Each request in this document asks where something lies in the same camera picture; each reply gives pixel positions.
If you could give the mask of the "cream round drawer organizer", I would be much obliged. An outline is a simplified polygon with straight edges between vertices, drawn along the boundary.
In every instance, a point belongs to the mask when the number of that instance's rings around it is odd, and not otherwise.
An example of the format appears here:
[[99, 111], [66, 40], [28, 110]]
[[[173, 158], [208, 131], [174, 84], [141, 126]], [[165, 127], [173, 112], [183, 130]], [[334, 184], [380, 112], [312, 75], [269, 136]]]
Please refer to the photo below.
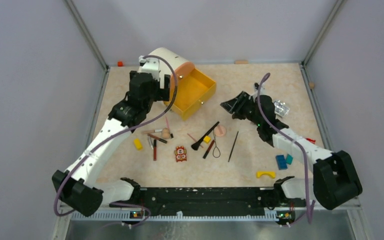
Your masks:
[[177, 93], [171, 110], [178, 114], [183, 121], [188, 120], [206, 103], [216, 92], [216, 82], [198, 70], [193, 62], [179, 54], [159, 47], [151, 53], [166, 60], [169, 65], [156, 57], [138, 58], [139, 72], [152, 74], [158, 80], [170, 76], [170, 97], [173, 96], [175, 81], [173, 73], [177, 77]]

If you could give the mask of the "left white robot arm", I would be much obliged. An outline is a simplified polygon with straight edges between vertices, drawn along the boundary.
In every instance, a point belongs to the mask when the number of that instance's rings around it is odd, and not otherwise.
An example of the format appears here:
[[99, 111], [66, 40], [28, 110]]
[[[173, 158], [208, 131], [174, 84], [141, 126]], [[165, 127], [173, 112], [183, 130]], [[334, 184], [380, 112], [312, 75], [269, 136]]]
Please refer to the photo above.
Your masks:
[[123, 201], [134, 207], [140, 202], [141, 194], [135, 190], [132, 180], [121, 178], [114, 182], [96, 182], [123, 141], [137, 128], [161, 118], [175, 102], [178, 77], [170, 63], [157, 55], [140, 56], [139, 63], [139, 70], [129, 73], [129, 90], [112, 107], [95, 139], [65, 171], [57, 170], [53, 174], [56, 190], [53, 211], [56, 216], [64, 216], [59, 211], [59, 202], [86, 217], [102, 205]]

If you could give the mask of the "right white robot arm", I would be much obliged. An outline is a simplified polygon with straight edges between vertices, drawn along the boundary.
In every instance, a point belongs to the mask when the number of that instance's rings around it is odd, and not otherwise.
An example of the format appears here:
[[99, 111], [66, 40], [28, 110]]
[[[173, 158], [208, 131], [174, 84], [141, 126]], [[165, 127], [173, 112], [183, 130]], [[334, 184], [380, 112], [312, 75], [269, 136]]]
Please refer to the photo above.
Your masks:
[[268, 72], [254, 84], [253, 94], [242, 91], [220, 106], [233, 119], [249, 120], [255, 124], [263, 142], [302, 162], [304, 178], [278, 180], [276, 187], [279, 189], [273, 192], [273, 200], [279, 206], [287, 206], [293, 199], [305, 200], [305, 216], [308, 223], [312, 223], [316, 203], [333, 210], [362, 194], [363, 186], [349, 153], [317, 146], [276, 117], [274, 101], [264, 91], [264, 84], [270, 76]]

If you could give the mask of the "black makeup brush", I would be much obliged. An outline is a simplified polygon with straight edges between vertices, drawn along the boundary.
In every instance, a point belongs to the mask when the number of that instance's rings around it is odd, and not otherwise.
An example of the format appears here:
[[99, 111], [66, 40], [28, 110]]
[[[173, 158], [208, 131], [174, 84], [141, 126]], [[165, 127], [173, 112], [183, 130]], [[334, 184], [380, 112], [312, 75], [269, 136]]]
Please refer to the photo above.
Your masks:
[[219, 124], [220, 122], [217, 121], [199, 140], [197, 140], [195, 143], [191, 145], [191, 148], [197, 151], [201, 143], [204, 141], [205, 137], [208, 136]]

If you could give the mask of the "thin black stick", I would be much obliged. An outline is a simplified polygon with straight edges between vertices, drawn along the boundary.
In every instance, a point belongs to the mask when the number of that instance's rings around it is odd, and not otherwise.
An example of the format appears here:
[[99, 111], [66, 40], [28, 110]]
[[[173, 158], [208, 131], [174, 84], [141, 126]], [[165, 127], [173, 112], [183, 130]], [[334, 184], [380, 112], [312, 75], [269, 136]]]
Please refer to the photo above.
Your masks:
[[236, 145], [236, 142], [237, 142], [237, 139], [238, 139], [238, 135], [239, 135], [239, 130], [236, 132], [236, 135], [235, 135], [235, 138], [234, 138], [234, 141], [233, 141], [230, 153], [229, 153], [229, 157], [228, 157], [228, 161], [227, 161], [228, 163], [231, 161], [231, 158], [232, 158], [232, 155], [233, 155], [233, 151], [235, 149], [235, 145]]

